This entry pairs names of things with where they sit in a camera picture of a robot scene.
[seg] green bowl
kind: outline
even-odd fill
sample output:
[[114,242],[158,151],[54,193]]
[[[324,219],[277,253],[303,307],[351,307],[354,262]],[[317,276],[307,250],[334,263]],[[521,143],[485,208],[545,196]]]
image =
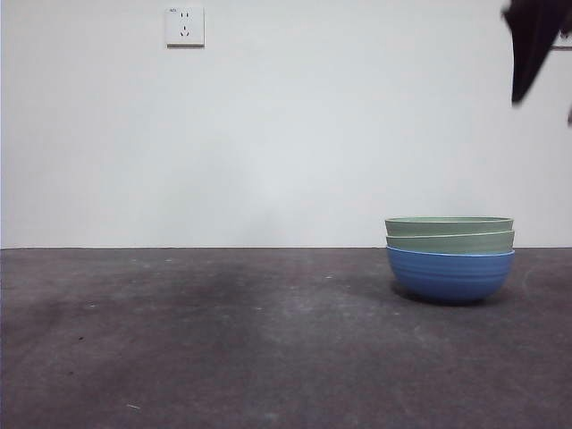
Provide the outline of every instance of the green bowl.
[[501,232],[512,230],[512,224],[506,217],[397,217],[385,221],[387,235],[392,237]]
[[509,253],[515,239],[514,231],[483,234],[387,237],[387,245],[400,250],[449,255],[494,255]]

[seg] blue bowl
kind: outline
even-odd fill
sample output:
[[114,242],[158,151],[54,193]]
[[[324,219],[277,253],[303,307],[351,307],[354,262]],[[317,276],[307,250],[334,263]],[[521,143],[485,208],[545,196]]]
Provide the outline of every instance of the blue bowl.
[[496,255],[444,255],[387,248],[391,269],[410,292],[443,302],[470,302],[496,292],[510,272],[514,250]]

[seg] white wall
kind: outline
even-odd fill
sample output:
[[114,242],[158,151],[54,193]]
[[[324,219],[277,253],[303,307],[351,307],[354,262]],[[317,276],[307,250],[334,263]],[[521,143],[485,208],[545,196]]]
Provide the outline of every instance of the white wall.
[[509,103],[500,0],[4,0],[3,247],[381,246],[394,215],[572,245],[572,53]]

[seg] wall socket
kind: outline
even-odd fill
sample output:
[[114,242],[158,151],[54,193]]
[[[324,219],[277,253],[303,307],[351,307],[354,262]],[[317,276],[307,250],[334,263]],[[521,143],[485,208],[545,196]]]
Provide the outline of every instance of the wall socket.
[[165,11],[167,47],[205,45],[205,8],[172,7]]

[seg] bowl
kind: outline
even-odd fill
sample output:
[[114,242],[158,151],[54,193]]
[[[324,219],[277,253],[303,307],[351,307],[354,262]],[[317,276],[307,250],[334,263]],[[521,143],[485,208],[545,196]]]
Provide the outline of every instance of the bowl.
[[485,299],[505,282],[514,250],[499,255],[445,255],[387,248],[397,280],[425,299],[465,303]]
[[510,252],[514,239],[514,231],[417,237],[388,236],[387,245],[390,248],[415,252],[483,255]]
[[385,227],[392,237],[415,237],[510,231],[513,222],[507,217],[398,217],[386,220]]

